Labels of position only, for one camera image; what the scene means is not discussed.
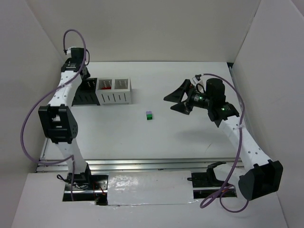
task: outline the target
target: purple hose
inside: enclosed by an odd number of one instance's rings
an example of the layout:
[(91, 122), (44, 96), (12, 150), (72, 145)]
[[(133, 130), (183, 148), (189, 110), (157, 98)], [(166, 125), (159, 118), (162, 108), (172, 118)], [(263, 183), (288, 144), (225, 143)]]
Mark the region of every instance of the purple hose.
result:
[[(77, 33), (81, 40), (82, 40), (82, 43), (83, 43), (83, 46), (84, 46), (84, 53), (86, 53), (86, 43), (85, 43), (85, 40), (83, 38), (83, 36), (81, 35), (80, 32), (78, 32), (77, 30), (75, 29), (68, 29), (64, 35), (63, 35), (63, 49), (66, 50), (66, 35), (68, 32), (75, 32)], [(49, 91), (47, 94), (45, 94), (44, 96), (42, 96), (34, 105), (33, 107), (31, 107), (31, 109), (29, 110), (27, 116), (25, 117), (24, 119), (24, 122), (22, 124), (22, 127), (21, 127), (21, 132), (20, 132), (20, 143), (21, 143), (21, 147), (22, 147), (22, 150), (25, 154), (25, 156), (30, 159), (32, 162), (34, 163), (37, 163), (37, 164), (42, 164), (42, 165), (56, 165), (56, 164), (60, 164), (62, 162), (65, 162), (69, 159), (72, 159), (73, 161), (73, 172), (72, 172), (72, 180), (71, 180), (71, 184), (72, 184), (72, 187), (71, 187), (71, 198), (72, 198), (72, 201), (74, 201), (74, 198), (73, 198), (73, 182), (74, 182), (74, 172), (75, 172), (75, 162), (74, 162), (74, 156), (71, 155), (65, 159), (62, 159), (62, 160), (59, 160), (59, 161), (54, 161), (54, 162), (45, 162), (45, 161), (40, 161), (40, 160), (37, 160), (35, 158), (33, 158), (32, 156), (30, 156), (30, 154), (28, 153), (27, 149), (25, 148), (25, 144), (24, 144), (24, 129), (25, 129), (25, 125), (27, 124), (28, 120), (29, 120), (29, 117), (30, 115), (32, 114), (32, 112), (34, 111), (34, 109), (38, 106), (38, 104), (40, 104), (41, 101), (43, 101), (45, 98), (47, 98), (49, 95), (51, 95), (52, 93), (55, 93), (58, 89), (61, 89), (63, 88), (64, 86), (68, 85), (69, 83), (71, 83), (79, 74), (80, 72), (82, 71), (82, 68), (84, 67), (85, 65), (85, 60), (86, 60), (86, 56), (84, 56), (83, 60), (82, 60), (82, 63), (80, 65), (80, 68), (79, 70), (77, 71), (77, 73), (75, 74), (74, 77), (72, 77), (70, 80), (68, 80), (67, 82), (65, 82), (64, 84), (62, 84), (61, 86), (58, 86), (57, 88)]]
[[(203, 75), (204, 75), (204, 76), (213, 76), (213, 77), (217, 77), (217, 78), (223, 80), (224, 82), (226, 82), (226, 83), (234, 90), (234, 92), (236, 92), (237, 96), (239, 97), (239, 99), (240, 99), (240, 101), (241, 101), (241, 103), (242, 103), (242, 107), (241, 107), (242, 113), (241, 113), (241, 117), (240, 117), (240, 119), (239, 119), (239, 126), (240, 126), (240, 125), (242, 124), (242, 122), (243, 122), (243, 119), (244, 119), (244, 114), (245, 114), (245, 103), (244, 103), (243, 98), (241, 97), (241, 95), (240, 95), (239, 92), (237, 91), (237, 89), (236, 89), (229, 81), (227, 81), (226, 79), (224, 79), (224, 78), (222, 78), (222, 77), (220, 77), (220, 76), (218, 76), (218, 75), (214, 75), (214, 74), (203, 74)], [(218, 196), (220, 196), (220, 202), (221, 202), (221, 197), (225, 194), (225, 192), (222, 193), (222, 191), (223, 191), (225, 188), (227, 189), (228, 181), (229, 181), (230, 177), (232, 176), (232, 173), (233, 173), (234, 169), (235, 169), (236, 166), (237, 166), (237, 162), (238, 162), (238, 159), (239, 159), (239, 156), (240, 156), (240, 153), (241, 153), (242, 141), (243, 141), (243, 132), (242, 132), (242, 128), (240, 127), (240, 128), (239, 128), (239, 142), (238, 142), (237, 155), (236, 155), (236, 158), (235, 158), (235, 160), (234, 160), (234, 162), (233, 162), (233, 165), (232, 165), (232, 167), (231, 167), (231, 170), (230, 170), (230, 172), (229, 172), (229, 174), (228, 174), (226, 180), (224, 181), (224, 183), (223, 183), (222, 186), (220, 187), (220, 189), (219, 189), (218, 191), (212, 193), (211, 195), (207, 196), (207, 197), (200, 203), (200, 206), (199, 206), (200, 208), (205, 208), (205, 207), (207, 207), (207, 206), (210, 205)], [(222, 203), (221, 203), (221, 205), (222, 205), (222, 207), (223, 207), (225, 210), (227, 210), (227, 211), (229, 211), (229, 212), (238, 213), (238, 212), (243, 211), (243, 210), (247, 207), (248, 202), (249, 202), (249, 201), (247, 201), (245, 207), (243, 207), (241, 210), (238, 210), (238, 211), (231, 211), (231, 210), (227, 209), (226, 207), (224, 207)]]

